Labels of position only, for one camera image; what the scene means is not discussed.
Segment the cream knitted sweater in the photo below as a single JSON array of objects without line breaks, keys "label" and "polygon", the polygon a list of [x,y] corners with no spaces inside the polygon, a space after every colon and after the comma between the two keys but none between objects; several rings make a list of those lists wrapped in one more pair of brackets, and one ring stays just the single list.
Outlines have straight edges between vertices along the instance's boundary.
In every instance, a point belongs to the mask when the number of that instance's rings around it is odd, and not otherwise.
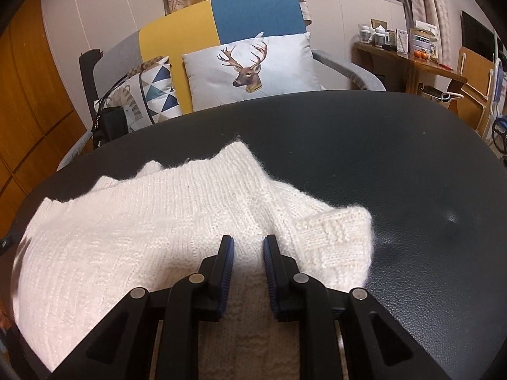
[{"label": "cream knitted sweater", "polygon": [[131,179],[100,178],[68,202],[41,202],[12,273],[22,336],[54,370],[134,287],[171,287],[234,239],[225,316],[202,328],[202,379],[296,379],[298,329],[270,308],[262,243],[274,235],[299,270],[347,292],[367,280],[373,252],[366,208],[334,208],[271,179],[242,142],[216,156]]}]

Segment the wooden wardrobe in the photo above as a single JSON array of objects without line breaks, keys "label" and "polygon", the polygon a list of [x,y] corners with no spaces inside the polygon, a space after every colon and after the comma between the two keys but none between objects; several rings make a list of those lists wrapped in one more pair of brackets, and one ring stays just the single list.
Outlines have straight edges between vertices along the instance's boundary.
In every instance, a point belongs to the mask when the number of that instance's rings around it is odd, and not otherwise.
[{"label": "wooden wardrobe", "polygon": [[25,0],[1,35],[1,234],[86,129],[46,38],[41,0]]}]

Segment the black handbag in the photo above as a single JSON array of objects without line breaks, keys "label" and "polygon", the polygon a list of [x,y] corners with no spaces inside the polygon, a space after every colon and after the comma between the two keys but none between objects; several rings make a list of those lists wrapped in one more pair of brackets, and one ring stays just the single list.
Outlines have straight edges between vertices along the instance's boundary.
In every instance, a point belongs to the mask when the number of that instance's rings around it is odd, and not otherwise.
[{"label": "black handbag", "polygon": [[93,147],[98,149],[129,133],[124,109],[121,106],[100,110],[92,127]]}]

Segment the triangle pattern pillow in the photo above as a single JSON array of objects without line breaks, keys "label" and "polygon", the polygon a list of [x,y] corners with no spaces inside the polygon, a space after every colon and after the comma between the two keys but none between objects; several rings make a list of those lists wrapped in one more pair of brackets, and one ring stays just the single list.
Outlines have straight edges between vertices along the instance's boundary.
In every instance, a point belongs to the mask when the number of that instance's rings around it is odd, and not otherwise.
[{"label": "triangle pattern pillow", "polygon": [[169,57],[156,57],[130,71],[94,102],[94,110],[121,107],[128,133],[183,114]]}]

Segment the white deer print pillow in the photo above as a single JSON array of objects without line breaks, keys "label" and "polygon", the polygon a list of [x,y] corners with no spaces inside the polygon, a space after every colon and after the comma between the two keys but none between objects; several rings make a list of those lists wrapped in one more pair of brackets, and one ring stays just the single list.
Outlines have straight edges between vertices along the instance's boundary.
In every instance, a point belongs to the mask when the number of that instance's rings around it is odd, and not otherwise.
[{"label": "white deer print pillow", "polygon": [[322,90],[309,34],[263,34],[182,56],[192,110]]}]

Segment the wooden side table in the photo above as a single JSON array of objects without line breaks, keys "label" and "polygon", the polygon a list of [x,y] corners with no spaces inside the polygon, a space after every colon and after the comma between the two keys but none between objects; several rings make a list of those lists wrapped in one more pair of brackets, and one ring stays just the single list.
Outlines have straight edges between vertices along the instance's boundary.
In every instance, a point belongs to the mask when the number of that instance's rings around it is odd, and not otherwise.
[{"label": "wooden side table", "polygon": [[388,91],[410,94],[422,93],[429,99],[437,99],[438,89],[424,82],[425,77],[441,76],[449,79],[449,86],[442,90],[440,102],[449,107],[463,99],[462,89],[467,78],[452,68],[409,53],[398,53],[393,49],[375,46],[372,42],[355,42],[354,58],[357,64],[373,72]]}]

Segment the wooden chair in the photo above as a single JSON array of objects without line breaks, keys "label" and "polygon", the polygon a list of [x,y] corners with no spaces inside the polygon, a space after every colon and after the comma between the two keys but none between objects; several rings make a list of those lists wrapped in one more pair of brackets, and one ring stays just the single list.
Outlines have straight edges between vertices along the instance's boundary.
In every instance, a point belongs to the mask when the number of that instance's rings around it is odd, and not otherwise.
[{"label": "wooden chair", "polygon": [[485,138],[491,111],[494,71],[494,62],[462,46],[458,55],[457,73],[467,81],[460,88],[455,81],[451,81],[448,87],[450,92],[462,95],[462,98],[449,103],[449,111],[481,138]]}]

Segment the blue wheeled cart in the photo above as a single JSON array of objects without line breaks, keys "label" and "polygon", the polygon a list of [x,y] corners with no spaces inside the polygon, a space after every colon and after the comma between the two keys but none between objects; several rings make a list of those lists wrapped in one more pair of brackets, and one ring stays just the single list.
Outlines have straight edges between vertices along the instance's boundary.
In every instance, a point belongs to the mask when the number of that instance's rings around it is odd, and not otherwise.
[{"label": "blue wheeled cart", "polygon": [[499,54],[495,70],[494,94],[491,103],[489,140],[506,159],[506,55]]}]

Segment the grey yellow blue sofa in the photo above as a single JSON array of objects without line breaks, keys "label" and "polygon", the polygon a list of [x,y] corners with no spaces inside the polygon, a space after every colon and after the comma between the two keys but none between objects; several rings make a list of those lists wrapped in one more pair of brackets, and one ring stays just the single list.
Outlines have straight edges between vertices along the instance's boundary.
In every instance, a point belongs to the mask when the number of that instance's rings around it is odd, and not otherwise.
[{"label": "grey yellow blue sofa", "polygon": [[207,0],[162,17],[108,51],[79,58],[93,127],[64,155],[69,164],[89,140],[124,134],[193,111],[287,93],[319,91],[315,64],[363,90],[381,81],[356,64],[314,50],[299,0]]}]

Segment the black television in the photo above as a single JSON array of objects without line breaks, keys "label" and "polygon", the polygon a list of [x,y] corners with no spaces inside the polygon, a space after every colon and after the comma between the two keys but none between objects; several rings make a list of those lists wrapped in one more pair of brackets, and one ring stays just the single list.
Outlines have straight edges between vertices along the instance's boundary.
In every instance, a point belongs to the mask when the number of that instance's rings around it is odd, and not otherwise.
[{"label": "black television", "polygon": [[489,61],[494,60],[497,42],[494,33],[465,11],[461,12],[461,37],[464,47]]}]

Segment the right beige curtain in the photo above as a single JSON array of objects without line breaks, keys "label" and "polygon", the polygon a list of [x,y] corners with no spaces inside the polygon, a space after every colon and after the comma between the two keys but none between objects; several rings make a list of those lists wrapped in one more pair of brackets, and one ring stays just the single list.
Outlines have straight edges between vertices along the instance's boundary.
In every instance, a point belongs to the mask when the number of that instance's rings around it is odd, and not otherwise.
[{"label": "right beige curtain", "polygon": [[439,62],[451,65],[451,35],[446,0],[410,0],[414,21],[425,22],[438,28]]}]

